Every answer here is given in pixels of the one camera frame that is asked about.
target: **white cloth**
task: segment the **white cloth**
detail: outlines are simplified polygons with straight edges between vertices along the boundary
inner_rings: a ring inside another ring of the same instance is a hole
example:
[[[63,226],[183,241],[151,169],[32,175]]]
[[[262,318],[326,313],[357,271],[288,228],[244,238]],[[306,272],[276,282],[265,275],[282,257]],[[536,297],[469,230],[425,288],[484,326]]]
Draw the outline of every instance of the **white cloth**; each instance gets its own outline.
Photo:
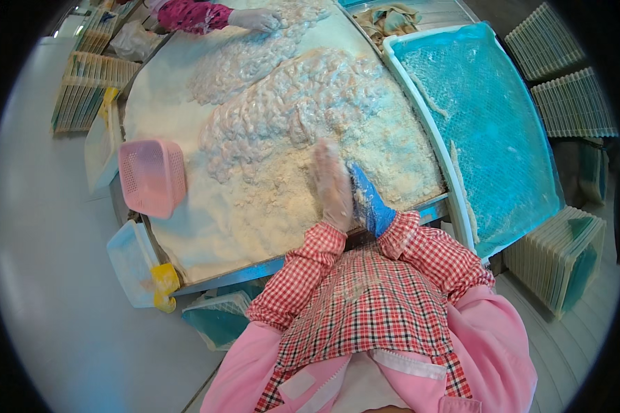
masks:
[[[331,413],[361,413],[386,406],[409,408],[367,353],[354,354]]]

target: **blue rubber glove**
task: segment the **blue rubber glove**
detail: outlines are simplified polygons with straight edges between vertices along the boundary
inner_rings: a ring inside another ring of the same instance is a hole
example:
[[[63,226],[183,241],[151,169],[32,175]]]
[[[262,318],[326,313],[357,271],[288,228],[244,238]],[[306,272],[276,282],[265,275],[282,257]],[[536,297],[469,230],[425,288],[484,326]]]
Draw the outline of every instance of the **blue rubber glove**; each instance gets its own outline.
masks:
[[[387,207],[363,170],[353,161],[347,168],[354,184],[354,218],[379,238],[395,219],[395,210]]]

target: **gloved hand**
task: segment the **gloved hand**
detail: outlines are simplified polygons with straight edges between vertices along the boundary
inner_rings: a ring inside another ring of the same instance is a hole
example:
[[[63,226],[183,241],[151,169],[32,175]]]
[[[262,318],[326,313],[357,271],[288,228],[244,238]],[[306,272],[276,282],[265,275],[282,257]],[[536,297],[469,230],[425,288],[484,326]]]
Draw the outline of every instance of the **gloved hand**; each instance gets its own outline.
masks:
[[[355,162],[348,162],[347,168],[354,182],[356,221],[379,238],[395,219],[395,210],[384,205],[374,185]]]
[[[244,29],[271,33],[280,28],[280,13],[269,9],[232,10],[227,23]]]
[[[347,168],[334,142],[318,140],[313,153],[311,174],[324,207],[324,221],[346,233],[354,215],[354,198]]]

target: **stainless steel table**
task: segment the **stainless steel table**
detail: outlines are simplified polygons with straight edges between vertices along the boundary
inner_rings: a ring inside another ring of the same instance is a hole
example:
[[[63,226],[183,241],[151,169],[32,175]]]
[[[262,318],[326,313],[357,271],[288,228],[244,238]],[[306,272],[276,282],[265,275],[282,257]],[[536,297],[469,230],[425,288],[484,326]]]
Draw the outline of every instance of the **stainless steel table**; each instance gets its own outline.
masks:
[[[404,3],[409,7],[418,10],[422,13],[421,23],[416,27],[419,30],[428,30],[435,29],[437,27],[448,27],[454,26],[456,24],[469,24],[472,22],[477,22],[479,19],[475,16],[475,14],[463,3],[461,0],[410,0],[410,1],[386,1],[386,0],[374,0],[374,1],[352,1],[341,0],[340,4],[342,5],[342,12],[347,16],[349,20],[356,26],[357,29],[361,32],[361,35],[370,43],[372,48],[379,54],[380,51],[377,47],[372,43],[371,39],[365,34],[365,32],[355,23],[355,20],[352,17],[352,14],[363,12],[372,7],[376,7],[384,4],[391,3]],[[156,50],[143,62],[140,66],[139,71],[142,67],[151,60],[151,58],[156,54],[156,52],[165,45],[165,43],[170,39],[172,34],[169,34],[156,48]],[[133,80],[137,76],[136,74],[133,76],[131,81],[127,84],[124,90],[117,97],[117,105],[120,107],[120,122],[124,120],[124,106],[126,105],[126,100],[128,99],[129,92],[131,90],[131,86],[133,84]],[[110,185],[110,194],[113,199],[113,205],[115,207],[115,212],[117,214],[117,219],[120,223],[124,223],[127,220],[126,215],[128,214],[128,208],[126,208],[124,204],[124,198],[122,196],[122,188],[120,186],[120,180],[116,177],[112,184]],[[431,221],[435,221],[437,219],[446,217],[449,215],[448,213],[448,205],[447,205],[447,197],[448,194],[439,195],[429,201],[423,202],[414,206],[414,210],[417,210],[421,214],[421,224],[430,223]],[[157,252],[158,259],[161,263],[170,262],[165,252],[163,252],[162,248],[158,245],[154,234],[151,231],[149,226],[149,219],[146,216],[143,216],[143,221],[147,226],[149,232],[149,239],[154,246],[155,251]],[[364,230],[356,230],[349,234],[347,239],[347,247],[346,250],[353,249],[361,244],[374,241],[373,237]],[[257,279],[261,277],[271,276],[275,274],[279,269],[282,268],[284,261],[284,256],[276,256],[270,258],[265,261],[257,262],[255,264],[246,266],[244,268],[236,269],[224,274],[220,274],[215,278],[208,279],[206,281],[197,282],[194,284],[186,284],[182,285],[182,287],[174,292],[172,295],[184,295],[190,293],[198,293],[205,291],[207,289],[223,287],[225,285],[237,284],[240,282],[248,281],[251,279]]]

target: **red checkered apron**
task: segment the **red checkered apron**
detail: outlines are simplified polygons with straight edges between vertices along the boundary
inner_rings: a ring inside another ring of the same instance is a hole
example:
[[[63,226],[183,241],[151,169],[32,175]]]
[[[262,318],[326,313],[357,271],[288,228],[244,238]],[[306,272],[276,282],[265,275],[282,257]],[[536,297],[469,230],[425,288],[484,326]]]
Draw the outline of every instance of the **red checkered apron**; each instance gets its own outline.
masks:
[[[344,253],[281,337],[255,409],[282,404],[278,386],[310,363],[374,349],[411,351],[447,368],[446,396],[471,397],[447,329],[447,296],[376,244]]]

